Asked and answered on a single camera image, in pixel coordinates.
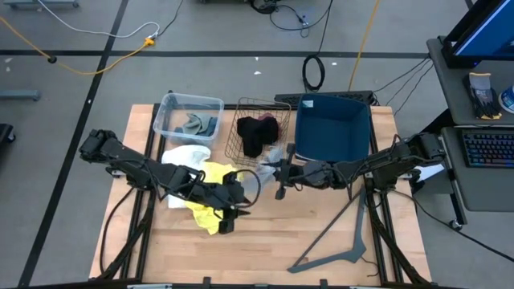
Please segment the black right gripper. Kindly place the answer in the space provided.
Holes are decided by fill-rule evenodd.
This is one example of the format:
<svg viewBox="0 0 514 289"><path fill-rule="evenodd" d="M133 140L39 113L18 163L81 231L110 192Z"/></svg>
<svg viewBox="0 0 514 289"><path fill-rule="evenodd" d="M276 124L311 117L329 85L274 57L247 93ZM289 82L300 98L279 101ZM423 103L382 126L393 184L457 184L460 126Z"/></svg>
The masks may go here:
<svg viewBox="0 0 514 289"><path fill-rule="evenodd" d="M279 187L275 193L276 200L284 199L288 187L295 185L311 185L307 181L307 177L313 175L313 169L306 169L305 166L295 165L292 163L292 158L295 156L296 145L288 143L286 148L287 156L275 162L261 162L263 166L276 167L273 173L275 180L279 182Z"/></svg>

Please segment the yellow cloth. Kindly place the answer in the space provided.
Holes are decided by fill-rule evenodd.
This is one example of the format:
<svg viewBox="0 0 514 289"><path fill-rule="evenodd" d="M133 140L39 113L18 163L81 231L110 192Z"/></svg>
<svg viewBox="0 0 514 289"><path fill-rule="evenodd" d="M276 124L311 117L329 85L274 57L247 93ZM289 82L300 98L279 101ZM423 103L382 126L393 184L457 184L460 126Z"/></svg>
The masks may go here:
<svg viewBox="0 0 514 289"><path fill-rule="evenodd" d="M223 165L216 162L203 162L200 169L206 173L204 181L222 184L222 178L229 172L238 169L232 165ZM192 211L196 224L209 233L214 235L218 233L220 217L223 216L221 210L213 210L210 207L203 206L191 201L186 202L186 207Z"/></svg>

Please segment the black cloth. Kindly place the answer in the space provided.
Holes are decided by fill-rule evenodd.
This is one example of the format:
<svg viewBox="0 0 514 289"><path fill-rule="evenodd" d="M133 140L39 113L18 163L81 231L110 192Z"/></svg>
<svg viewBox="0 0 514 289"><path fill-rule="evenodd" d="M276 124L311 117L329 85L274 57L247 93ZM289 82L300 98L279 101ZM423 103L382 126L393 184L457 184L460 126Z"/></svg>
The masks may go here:
<svg viewBox="0 0 514 289"><path fill-rule="evenodd" d="M243 141L243 154L246 157L258 157L265 145L272 145L279 139L277 120L263 120L252 117L237 119L237 133Z"/></svg>

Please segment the white cloth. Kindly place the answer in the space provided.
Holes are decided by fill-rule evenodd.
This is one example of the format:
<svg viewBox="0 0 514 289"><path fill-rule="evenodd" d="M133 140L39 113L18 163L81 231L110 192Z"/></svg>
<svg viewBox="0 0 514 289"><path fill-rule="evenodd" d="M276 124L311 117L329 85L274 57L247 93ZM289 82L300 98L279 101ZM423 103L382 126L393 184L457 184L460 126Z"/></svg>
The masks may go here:
<svg viewBox="0 0 514 289"><path fill-rule="evenodd" d="M190 144L178 146L163 153L162 164L184 165L192 169L201 170L205 160L210 158L211 151L206 146ZM168 207L170 209L188 208L193 212L200 211L203 206L193 202L184 201L178 197L168 196Z"/></svg>

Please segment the blue cloth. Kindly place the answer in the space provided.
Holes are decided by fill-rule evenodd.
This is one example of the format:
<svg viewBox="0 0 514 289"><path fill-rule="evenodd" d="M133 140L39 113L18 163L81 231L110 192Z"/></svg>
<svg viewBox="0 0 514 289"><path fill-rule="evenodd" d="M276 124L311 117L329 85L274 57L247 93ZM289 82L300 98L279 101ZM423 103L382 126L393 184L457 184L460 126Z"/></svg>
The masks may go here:
<svg viewBox="0 0 514 289"><path fill-rule="evenodd" d="M218 118L211 117L206 129L204 131L200 132L198 135L199 136L212 136L214 134L217 123L218 123Z"/></svg>

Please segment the sage green cloth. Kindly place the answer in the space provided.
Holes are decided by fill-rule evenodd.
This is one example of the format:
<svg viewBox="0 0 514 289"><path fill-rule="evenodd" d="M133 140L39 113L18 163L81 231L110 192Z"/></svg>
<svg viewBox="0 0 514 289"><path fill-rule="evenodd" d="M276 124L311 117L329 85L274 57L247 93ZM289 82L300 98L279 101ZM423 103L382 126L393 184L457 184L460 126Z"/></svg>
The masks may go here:
<svg viewBox="0 0 514 289"><path fill-rule="evenodd" d="M207 132L212 116L207 113L187 113L188 120L182 125L182 132L201 135Z"/></svg>

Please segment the blue fabric bin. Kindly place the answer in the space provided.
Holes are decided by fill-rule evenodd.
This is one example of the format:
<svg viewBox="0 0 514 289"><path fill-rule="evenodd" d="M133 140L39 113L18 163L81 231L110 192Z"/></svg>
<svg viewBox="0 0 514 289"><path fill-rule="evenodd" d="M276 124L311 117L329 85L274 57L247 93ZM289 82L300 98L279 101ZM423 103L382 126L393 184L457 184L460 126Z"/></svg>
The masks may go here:
<svg viewBox="0 0 514 289"><path fill-rule="evenodd" d="M295 155L302 161L357 161L369 155L369 106L358 100L306 94L296 112Z"/></svg>

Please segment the grey V-shaped metal stand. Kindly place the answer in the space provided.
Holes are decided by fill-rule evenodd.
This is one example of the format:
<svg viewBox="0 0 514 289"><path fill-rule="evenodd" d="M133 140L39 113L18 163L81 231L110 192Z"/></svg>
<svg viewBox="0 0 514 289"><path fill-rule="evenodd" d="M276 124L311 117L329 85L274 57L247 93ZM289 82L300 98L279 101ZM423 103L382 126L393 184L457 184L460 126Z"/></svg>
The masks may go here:
<svg viewBox="0 0 514 289"><path fill-rule="evenodd" d="M337 215L330 221L330 223L320 232L320 234L314 239L314 241L308 246L308 248L302 253L302 255L293 263L291 267L287 269L289 273L295 274L302 271L312 269L314 267L323 266L325 264L345 260L351 263L356 263L360 257L366 252L366 246L362 237L362 226L365 211L365 196L366 188L361 187L360 191L356 193L349 202L337 213ZM327 257L301 263L301 261L308 255L308 253L316 246L316 244L324 237L331 227L338 221L343 213L353 204L355 200L358 200L357 204L357 218L355 225L355 232L353 237L353 247L351 250L340 252L337 254L329 255Z"/></svg>

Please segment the clear plastic bin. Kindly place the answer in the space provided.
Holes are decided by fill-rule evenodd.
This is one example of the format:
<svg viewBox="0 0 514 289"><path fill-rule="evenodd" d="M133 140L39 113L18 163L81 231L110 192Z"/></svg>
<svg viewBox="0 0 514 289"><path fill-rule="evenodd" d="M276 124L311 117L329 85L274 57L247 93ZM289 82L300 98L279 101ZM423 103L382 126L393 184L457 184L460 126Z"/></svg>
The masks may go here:
<svg viewBox="0 0 514 289"><path fill-rule="evenodd" d="M166 94L157 110L153 122L153 130L176 145L202 145L210 148L217 138L221 125L224 102L208 96L194 96L169 92ZM188 120L187 113L207 113L218 118L212 136L176 134L174 129L181 128Z"/></svg>

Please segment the grey computer cart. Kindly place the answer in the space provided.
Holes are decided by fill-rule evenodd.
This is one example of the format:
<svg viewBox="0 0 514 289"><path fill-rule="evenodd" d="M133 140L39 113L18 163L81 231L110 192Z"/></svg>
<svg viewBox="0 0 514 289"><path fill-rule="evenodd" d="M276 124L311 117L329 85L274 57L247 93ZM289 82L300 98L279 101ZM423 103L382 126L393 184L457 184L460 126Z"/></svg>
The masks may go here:
<svg viewBox="0 0 514 289"><path fill-rule="evenodd" d="M449 68L443 58L441 39L429 39L426 45L447 102L447 109L424 131L436 133L447 154L445 165L455 211L455 219L449 225L457 230L466 225L465 210L514 213L514 168L467 166L462 138L464 132L511 133L514 140L514 115L507 112L499 120L475 118L464 86L464 78L472 70Z"/></svg>

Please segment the grey black work gloves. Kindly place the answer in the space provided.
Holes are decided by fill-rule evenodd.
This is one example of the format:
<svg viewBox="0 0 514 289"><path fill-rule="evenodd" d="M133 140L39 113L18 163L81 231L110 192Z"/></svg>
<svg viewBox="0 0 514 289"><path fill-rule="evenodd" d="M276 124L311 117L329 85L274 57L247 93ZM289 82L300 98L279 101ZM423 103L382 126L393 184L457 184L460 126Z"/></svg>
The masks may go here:
<svg viewBox="0 0 514 289"><path fill-rule="evenodd" d="M491 86L490 73L470 72L463 79L475 118L480 120L499 120L502 116L497 104L497 94Z"/></svg>

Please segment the white blue round container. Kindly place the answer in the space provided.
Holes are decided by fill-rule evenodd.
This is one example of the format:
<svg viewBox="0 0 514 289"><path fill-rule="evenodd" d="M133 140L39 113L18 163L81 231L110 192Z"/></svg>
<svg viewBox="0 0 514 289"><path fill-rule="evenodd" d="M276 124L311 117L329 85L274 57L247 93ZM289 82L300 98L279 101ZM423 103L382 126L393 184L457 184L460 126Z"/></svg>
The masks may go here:
<svg viewBox="0 0 514 289"><path fill-rule="evenodd" d="M514 115L514 85L509 86L499 95L499 103L503 110Z"/></svg>

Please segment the black object at floor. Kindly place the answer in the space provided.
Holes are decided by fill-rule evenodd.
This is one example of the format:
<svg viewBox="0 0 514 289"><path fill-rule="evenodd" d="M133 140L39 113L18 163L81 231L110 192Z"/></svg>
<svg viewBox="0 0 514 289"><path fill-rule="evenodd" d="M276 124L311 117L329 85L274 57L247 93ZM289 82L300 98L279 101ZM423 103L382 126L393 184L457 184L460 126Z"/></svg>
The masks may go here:
<svg viewBox="0 0 514 289"><path fill-rule="evenodd" d="M14 126L11 124L0 124L0 145L10 144L15 140Z"/></svg>

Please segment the computer monitor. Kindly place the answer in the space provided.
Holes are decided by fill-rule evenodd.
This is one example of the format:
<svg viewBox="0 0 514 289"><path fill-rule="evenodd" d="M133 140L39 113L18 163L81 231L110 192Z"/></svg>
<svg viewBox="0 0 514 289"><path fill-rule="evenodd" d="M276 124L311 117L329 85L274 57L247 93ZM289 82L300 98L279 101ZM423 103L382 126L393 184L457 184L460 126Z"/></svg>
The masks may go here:
<svg viewBox="0 0 514 289"><path fill-rule="evenodd" d="M450 68L483 60L514 61L514 0L477 0L442 41Z"/></svg>

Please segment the black aluminium table frame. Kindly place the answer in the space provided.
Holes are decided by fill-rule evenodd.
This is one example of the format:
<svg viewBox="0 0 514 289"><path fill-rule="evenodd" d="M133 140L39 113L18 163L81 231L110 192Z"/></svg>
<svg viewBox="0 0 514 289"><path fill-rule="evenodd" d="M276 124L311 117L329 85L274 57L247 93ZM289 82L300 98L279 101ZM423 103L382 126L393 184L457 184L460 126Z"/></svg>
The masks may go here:
<svg viewBox="0 0 514 289"><path fill-rule="evenodd" d="M222 114L219 139L211 149L209 161L232 164L242 168L225 155L226 143L234 119L236 104L226 104ZM249 113L257 112L248 108ZM398 132L391 107L372 106L373 129L377 149L391 145ZM145 151L153 108L150 104L132 106L124 145L139 152ZM380 286L381 277L374 275L377 268L358 259L356 263L338 260L307 271L292 274L287 269L301 256L316 236L348 203L346 190L317 190L304 187L302 191L288 189L283 200L275 200L278 185L265 186L263 194L250 215L235 221L235 231L229 234L209 235L196 225L187 209L168 209L167 201L157 200L152 225L147 234L146 247L141 249L139 239L128 261L122 265L114 279L141 277L144 283L202 283L210 277L211 286L217 284L268 285L328 285ZM125 244L132 216L142 218L149 193L132 192L120 205L109 224L104 248L104 266L120 252ZM381 221L394 231L395 241L414 269L431 281L430 269L422 242L415 203L408 197L391 192L383 196L377 207ZM300 264L352 249L356 228L358 200L341 215L324 237ZM363 216L362 240L366 247L363 257L378 265L387 281L410 283L405 271L398 270L398 261L383 239L373 232L369 210Z"/></svg>

